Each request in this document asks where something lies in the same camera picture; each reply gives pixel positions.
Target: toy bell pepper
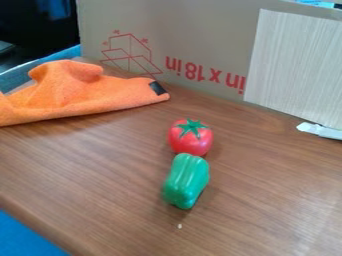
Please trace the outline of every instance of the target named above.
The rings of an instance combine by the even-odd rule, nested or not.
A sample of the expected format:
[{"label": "toy bell pepper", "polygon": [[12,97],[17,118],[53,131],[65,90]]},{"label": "toy bell pepper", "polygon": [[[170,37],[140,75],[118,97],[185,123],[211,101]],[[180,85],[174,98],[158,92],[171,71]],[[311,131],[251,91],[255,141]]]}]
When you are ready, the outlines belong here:
[{"label": "toy bell pepper", "polygon": [[181,209],[194,206],[210,179],[206,160],[190,154],[179,154],[173,160],[169,176],[163,185],[166,202]]}]

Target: green leaves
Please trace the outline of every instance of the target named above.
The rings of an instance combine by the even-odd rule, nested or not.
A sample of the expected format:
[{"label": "green leaves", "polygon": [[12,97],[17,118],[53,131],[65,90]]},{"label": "green leaves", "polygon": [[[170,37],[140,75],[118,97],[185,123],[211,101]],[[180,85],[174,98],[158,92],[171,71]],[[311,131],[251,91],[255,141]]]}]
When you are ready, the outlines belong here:
[{"label": "green leaves", "polygon": [[185,134],[192,132],[193,134],[195,134],[197,139],[201,139],[201,135],[198,132],[198,129],[203,128],[203,129],[208,129],[209,127],[202,124],[200,120],[198,121],[192,121],[191,119],[187,119],[187,123],[186,124],[178,124],[177,127],[183,129],[181,135],[179,136],[180,138],[182,138]]}]

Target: orange cloth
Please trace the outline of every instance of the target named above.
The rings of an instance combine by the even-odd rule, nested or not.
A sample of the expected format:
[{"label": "orange cloth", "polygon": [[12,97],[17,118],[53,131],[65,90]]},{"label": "orange cloth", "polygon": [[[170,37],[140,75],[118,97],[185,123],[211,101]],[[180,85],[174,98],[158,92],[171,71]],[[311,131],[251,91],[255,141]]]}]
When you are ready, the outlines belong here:
[{"label": "orange cloth", "polygon": [[0,93],[0,126],[139,107],[168,100],[151,89],[149,78],[102,75],[93,64],[61,60],[29,72],[36,81],[11,95]]}]

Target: wooden panel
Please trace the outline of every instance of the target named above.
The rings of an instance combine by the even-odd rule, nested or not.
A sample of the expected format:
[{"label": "wooden panel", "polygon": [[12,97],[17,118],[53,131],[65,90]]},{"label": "wooden panel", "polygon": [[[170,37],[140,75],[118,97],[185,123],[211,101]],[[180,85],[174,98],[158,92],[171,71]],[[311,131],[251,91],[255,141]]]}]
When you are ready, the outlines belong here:
[{"label": "wooden panel", "polygon": [[[76,255],[341,254],[340,143],[296,131],[297,118],[165,87],[168,102],[1,128],[0,204]],[[184,116],[215,133],[191,211],[160,197],[166,133]]]},{"label": "wooden panel", "polygon": [[244,99],[342,128],[342,22],[261,10]]}]

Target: toy tomato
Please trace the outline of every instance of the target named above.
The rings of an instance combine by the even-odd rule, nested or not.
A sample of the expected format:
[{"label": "toy tomato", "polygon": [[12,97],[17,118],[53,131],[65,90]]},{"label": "toy tomato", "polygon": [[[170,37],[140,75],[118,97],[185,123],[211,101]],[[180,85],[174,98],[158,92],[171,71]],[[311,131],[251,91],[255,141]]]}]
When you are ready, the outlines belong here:
[{"label": "toy tomato", "polygon": [[173,123],[169,130],[169,142],[176,153],[205,155],[213,142],[211,129],[201,121],[182,119]]}]

